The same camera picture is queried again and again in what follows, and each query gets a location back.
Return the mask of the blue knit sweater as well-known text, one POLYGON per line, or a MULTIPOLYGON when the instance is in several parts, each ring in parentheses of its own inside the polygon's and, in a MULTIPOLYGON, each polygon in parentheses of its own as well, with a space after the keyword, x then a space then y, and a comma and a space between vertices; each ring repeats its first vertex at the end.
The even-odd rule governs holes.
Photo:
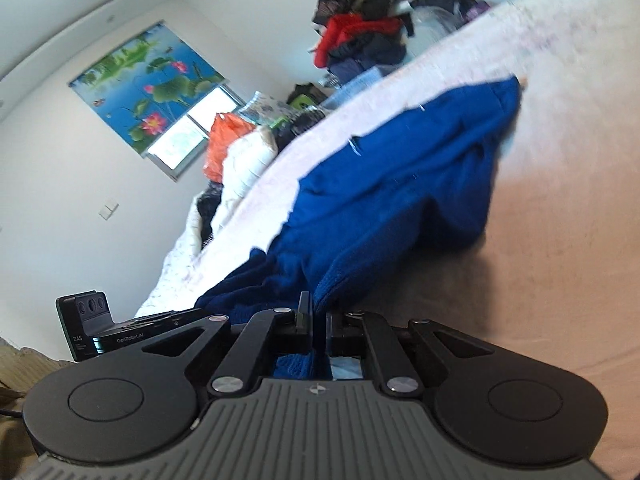
POLYGON ((499 146, 518 114, 518 78, 448 90, 354 136, 299 182, 293 209, 267 249, 196 300, 234 324, 295 308, 352 308, 412 248, 457 252, 485 231, 499 146))

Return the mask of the pile of clothes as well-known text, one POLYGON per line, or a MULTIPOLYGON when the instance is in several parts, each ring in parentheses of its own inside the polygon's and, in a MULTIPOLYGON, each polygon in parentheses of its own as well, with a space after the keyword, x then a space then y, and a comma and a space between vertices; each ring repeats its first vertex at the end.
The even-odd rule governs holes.
POLYGON ((426 28, 430 46, 490 9, 486 0, 317 0, 312 62, 344 86, 373 67, 405 62, 416 26, 426 28))

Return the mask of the khaki jacket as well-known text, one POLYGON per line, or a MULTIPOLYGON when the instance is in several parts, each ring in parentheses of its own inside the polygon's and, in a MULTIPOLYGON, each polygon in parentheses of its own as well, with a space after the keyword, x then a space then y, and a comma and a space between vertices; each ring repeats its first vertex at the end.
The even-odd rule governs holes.
POLYGON ((1 415, 1 478, 13 479, 26 471, 37 453, 21 419, 26 393, 41 379, 70 361, 54 360, 28 347, 15 348, 1 341, 1 409, 15 415, 1 415))

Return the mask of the pink bed blanket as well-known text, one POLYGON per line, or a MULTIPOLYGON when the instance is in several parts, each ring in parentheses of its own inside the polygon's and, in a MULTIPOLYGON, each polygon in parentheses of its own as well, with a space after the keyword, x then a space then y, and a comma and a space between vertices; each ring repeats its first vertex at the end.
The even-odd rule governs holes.
POLYGON ((360 308, 431 318, 595 384, 608 424, 594 451, 639 471, 639 1, 511 0, 429 48, 295 139, 201 252, 168 254, 140 315, 189 309, 266 248, 299 180, 351 136, 462 84, 515 75, 486 231, 459 255, 415 256, 360 308))

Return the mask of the window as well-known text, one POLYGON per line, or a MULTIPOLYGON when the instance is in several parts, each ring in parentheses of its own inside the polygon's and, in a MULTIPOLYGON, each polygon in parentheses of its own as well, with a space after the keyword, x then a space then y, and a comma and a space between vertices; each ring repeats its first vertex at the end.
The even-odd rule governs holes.
POLYGON ((205 151, 216 115, 234 112, 244 104, 226 84, 218 86, 162 133, 144 157, 177 181, 205 151))

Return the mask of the white quilt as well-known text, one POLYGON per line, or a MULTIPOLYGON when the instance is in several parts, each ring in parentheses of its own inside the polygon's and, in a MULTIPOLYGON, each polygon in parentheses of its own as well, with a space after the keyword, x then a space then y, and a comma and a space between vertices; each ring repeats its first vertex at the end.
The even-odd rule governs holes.
POLYGON ((197 255, 230 222, 250 189, 276 159, 271 130, 258 127, 233 141, 222 162, 222 182, 194 197, 186 219, 186 244, 197 255))

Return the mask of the orange plastic bag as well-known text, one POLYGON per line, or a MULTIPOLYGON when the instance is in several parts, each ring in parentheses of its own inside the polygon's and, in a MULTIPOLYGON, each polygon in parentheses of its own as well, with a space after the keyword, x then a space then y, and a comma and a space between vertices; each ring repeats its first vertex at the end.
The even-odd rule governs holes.
POLYGON ((218 113, 209 130, 203 172, 212 182, 222 182, 222 163, 227 157, 229 146, 247 133, 255 125, 232 113, 218 113))

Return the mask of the dark patterned garment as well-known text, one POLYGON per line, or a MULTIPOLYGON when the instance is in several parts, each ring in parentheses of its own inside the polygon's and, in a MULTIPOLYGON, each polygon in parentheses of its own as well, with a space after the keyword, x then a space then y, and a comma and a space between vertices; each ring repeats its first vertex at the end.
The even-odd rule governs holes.
POLYGON ((320 107, 307 107, 299 110, 291 117, 280 119, 271 127, 278 152, 282 152, 288 144, 301 136, 306 131, 314 128, 318 122, 322 122, 328 116, 328 112, 320 107))

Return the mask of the lotus flower roller blind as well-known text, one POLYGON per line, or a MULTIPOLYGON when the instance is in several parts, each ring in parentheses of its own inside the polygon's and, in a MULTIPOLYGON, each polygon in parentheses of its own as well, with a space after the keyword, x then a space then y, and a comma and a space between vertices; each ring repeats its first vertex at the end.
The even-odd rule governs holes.
POLYGON ((163 22, 124 42, 68 86, 142 155, 226 81, 163 22))

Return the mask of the floral pillow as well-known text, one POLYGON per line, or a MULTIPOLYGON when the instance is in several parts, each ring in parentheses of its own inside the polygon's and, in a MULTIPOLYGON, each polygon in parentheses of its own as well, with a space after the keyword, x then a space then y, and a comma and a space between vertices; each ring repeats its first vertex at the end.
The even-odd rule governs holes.
POLYGON ((259 91, 236 112, 242 119, 256 126, 272 126, 294 113, 292 106, 259 91))

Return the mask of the green box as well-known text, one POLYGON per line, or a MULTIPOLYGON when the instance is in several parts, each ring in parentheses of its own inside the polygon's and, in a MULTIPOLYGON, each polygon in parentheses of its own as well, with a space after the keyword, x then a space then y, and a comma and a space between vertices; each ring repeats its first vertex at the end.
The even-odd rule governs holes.
POLYGON ((328 96, 312 82, 308 84, 296 84, 294 90, 288 95, 286 104, 296 110, 304 110, 310 106, 320 105, 328 96))

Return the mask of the light blue towel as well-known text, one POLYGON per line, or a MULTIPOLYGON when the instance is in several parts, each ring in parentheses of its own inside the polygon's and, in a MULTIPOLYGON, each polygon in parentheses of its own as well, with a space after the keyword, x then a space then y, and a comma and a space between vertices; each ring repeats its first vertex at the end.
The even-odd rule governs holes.
POLYGON ((397 67, 391 65, 371 67, 332 93, 320 103, 320 107, 333 112, 352 100, 355 96, 358 96, 359 93, 377 84, 395 70, 397 70, 397 67))

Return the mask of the wall switch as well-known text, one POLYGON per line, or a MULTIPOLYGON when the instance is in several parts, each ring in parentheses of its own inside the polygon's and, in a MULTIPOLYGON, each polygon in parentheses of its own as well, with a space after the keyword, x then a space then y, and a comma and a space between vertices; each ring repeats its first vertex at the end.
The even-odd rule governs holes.
POLYGON ((118 209, 118 207, 119 202, 116 202, 116 200, 107 200, 100 208, 99 216, 105 221, 110 220, 111 216, 118 209))

